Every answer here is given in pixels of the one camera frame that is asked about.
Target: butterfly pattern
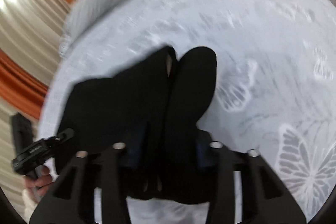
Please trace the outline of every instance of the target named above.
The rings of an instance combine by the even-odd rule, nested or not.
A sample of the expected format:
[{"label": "butterfly pattern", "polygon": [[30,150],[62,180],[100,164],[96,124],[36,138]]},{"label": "butterfly pattern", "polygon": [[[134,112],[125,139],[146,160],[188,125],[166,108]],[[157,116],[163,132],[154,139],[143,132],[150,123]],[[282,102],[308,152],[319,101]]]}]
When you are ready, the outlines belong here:
[{"label": "butterfly pattern", "polygon": [[334,73],[327,65],[327,56],[320,48],[314,49],[314,55],[316,57],[316,63],[314,66],[314,76],[316,80],[332,80],[334,79]]},{"label": "butterfly pattern", "polygon": [[336,174],[336,143],[322,156],[310,153],[303,136],[289,124],[279,129],[280,148],[275,169],[301,209],[312,218],[330,194],[328,179]]},{"label": "butterfly pattern", "polygon": [[257,61],[247,59],[220,73],[215,96],[227,112],[241,111],[251,100],[250,88],[254,85],[257,68]]}]

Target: metal screw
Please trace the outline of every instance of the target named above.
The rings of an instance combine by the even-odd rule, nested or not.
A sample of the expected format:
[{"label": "metal screw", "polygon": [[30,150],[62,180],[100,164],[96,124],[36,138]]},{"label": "metal screw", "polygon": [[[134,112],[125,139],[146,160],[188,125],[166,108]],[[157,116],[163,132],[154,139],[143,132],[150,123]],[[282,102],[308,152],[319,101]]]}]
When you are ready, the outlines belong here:
[{"label": "metal screw", "polygon": [[126,147],[126,144],[125,143],[115,143],[112,147],[114,149],[124,149]]},{"label": "metal screw", "polygon": [[210,143],[210,147],[211,147],[211,148],[219,149],[219,148],[222,148],[222,147],[223,147],[223,144],[222,144],[221,142],[211,142],[211,143]]},{"label": "metal screw", "polygon": [[253,158],[260,156],[260,152],[257,149],[251,149],[247,153],[250,157],[253,157]]},{"label": "metal screw", "polygon": [[77,158],[85,158],[85,157],[87,157],[87,155],[88,155],[88,152],[86,152],[86,151],[78,151],[77,154],[76,154],[76,157]]}]

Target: orange curtain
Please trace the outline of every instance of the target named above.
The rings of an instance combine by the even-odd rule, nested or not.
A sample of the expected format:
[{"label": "orange curtain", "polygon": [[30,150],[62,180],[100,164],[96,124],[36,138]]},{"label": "orange curtain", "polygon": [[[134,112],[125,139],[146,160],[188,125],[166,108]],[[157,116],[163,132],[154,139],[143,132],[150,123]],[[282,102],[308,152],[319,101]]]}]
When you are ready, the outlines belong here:
[{"label": "orange curtain", "polygon": [[22,112],[39,119],[48,87],[16,65],[0,50],[0,96]]}]

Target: human hand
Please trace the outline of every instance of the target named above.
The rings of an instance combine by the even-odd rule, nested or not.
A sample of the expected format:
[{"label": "human hand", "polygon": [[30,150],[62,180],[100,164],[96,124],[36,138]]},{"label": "human hand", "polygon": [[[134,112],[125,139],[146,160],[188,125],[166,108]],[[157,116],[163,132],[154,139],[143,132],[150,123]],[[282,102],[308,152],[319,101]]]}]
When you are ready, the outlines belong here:
[{"label": "human hand", "polygon": [[53,178],[50,175],[50,170],[48,167],[44,166],[42,168],[41,173],[42,173],[42,177],[38,178],[37,180],[32,180],[28,176],[24,176],[25,188],[28,189],[29,197],[35,203],[38,203],[38,201],[36,200],[32,189],[34,187],[41,187],[41,189],[37,190],[37,194],[40,197],[44,197],[44,195],[47,193],[47,191],[53,184]]}]

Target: white bedsheet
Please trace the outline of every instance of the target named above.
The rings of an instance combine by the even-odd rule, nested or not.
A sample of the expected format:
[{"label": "white bedsheet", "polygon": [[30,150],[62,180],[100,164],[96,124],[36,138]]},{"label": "white bedsheet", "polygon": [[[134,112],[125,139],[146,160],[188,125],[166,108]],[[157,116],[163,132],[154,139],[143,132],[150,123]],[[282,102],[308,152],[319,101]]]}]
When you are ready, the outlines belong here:
[{"label": "white bedsheet", "polygon": [[[199,127],[233,150],[258,149],[310,220],[336,183],[335,37],[329,0],[129,0],[61,63],[39,136],[57,131],[74,83],[113,75],[164,43],[178,56],[207,46],[217,54],[217,88]],[[132,223],[201,224],[207,212],[156,200],[129,208]]]}]

